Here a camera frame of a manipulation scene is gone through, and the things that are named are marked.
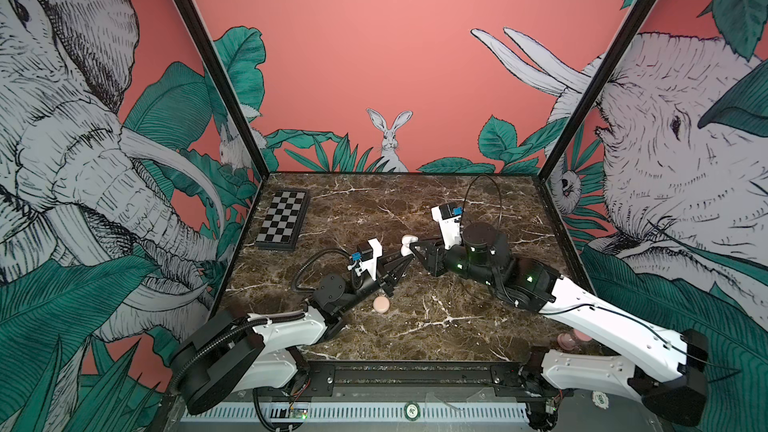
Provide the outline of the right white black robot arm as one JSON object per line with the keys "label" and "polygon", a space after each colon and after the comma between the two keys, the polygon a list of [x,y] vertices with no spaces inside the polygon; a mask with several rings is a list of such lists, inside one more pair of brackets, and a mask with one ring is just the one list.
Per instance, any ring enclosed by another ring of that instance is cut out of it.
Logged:
{"label": "right white black robot arm", "polygon": [[438,239],[402,239],[426,271],[453,273],[488,286],[502,303],[565,324],[613,350],[611,356],[537,347],[517,372],[533,397],[554,400],[572,389],[632,399],[677,425],[700,423],[708,399],[707,338],[654,325],[583,289],[556,269],[512,253],[507,237],[487,223]]}

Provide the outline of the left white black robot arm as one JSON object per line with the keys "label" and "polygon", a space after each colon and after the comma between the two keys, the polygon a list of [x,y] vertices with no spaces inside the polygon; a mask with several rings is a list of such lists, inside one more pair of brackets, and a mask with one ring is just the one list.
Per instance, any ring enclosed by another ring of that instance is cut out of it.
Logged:
{"label": "left white black robot arm", "polygon": [[171,355],[169,392],[196,415],[236,391],[291,386],[296,375],[308,374],[298,348],[333,339],[344,314],[369,296],[391,296],[412,260],[394,252],[376,260],[373,274],[328,274],[297,311],[260,315],[239,305],[226,308]]}

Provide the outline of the white round charging case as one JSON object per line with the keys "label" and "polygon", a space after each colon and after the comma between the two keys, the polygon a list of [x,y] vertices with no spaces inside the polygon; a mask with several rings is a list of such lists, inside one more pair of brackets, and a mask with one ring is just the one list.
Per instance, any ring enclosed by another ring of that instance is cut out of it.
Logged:
{"label": "white round charging case", "polygon": [[401,238],[401,248],[400,248],[400,254],[403,257],[409,256],[412,254],[411,245],[415,242],[417,242],[419,238],[412,234],[406,234]]}

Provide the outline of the pink earbuds charging case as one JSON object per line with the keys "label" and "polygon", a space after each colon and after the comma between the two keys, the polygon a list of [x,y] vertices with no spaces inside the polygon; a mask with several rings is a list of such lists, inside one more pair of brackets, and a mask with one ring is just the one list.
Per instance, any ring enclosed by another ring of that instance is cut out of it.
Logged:
{"label": "pink earbuds charging case", "polygon": [[387,313],[390,307],[391,302],[386,296],[378,296],[372,302],[372,308],[378,314]]}

